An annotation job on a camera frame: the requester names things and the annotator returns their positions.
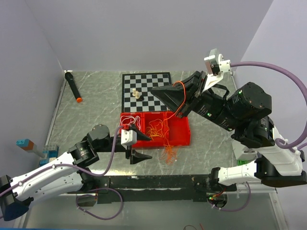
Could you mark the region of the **red three-compartment bin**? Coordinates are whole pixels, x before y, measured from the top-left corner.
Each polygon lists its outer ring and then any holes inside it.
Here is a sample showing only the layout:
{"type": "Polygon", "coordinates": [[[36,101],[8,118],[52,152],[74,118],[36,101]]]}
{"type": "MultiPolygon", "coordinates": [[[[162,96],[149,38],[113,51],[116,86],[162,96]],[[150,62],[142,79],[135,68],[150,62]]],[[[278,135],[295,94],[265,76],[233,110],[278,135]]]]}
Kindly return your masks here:
{"type": "Polygon", "coordinates": [[[170,111],[121,113],[121,125],[135,124],[151,141],[137,141],[135,148],[158,148],[190,145],[188,118],[178,118],[170,111]]]}

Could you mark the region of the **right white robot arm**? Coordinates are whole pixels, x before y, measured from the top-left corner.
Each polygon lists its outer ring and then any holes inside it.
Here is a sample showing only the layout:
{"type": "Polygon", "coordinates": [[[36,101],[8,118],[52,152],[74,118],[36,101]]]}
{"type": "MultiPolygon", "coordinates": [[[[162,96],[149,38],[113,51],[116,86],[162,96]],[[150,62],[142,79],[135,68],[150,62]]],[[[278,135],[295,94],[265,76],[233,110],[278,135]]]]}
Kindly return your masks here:
{"type": "Polygon", "coordinates": [[[304,153],[293,147],[279,147],[285,140],[269,117],[271,96],[252,82],[233,94],[220,96],[213,88],[205,88],[208,80],[204,72],[196,71],[181,83],[154,87],[151,93],[179,118],[195,112],[231,132],[234,142],[242,145],[241,153],[255,156],[241,166],[213,168],[208,180],[211,189],[220,191],[244,182],[275,188],[305,185],[304,153]]]}

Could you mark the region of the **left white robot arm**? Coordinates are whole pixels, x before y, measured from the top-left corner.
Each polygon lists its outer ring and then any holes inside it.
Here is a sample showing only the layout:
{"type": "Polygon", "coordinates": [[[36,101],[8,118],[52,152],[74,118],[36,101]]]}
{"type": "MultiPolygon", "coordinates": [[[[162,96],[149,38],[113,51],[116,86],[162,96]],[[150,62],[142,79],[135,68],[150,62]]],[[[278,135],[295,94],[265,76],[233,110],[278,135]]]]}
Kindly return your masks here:
{"type": "Polygon", "coordinates": [[[95,180],[109,171],[114,154],[124,152],[131,164],[151,159],[151,156],[135,151],[137,141],[150,141],[134,124],[119,126],[114,136],[106,125],[96,125],[82,141],[55,160],[16,177],[0,178],[1,219],[14,220],[25,214],[31,206],[48,198],[65,193],[92,193],[98,189],[95,180]],[[93,173],[89,166],[99,160],[98,153],[109,152],[105,171],[93,173]]]}

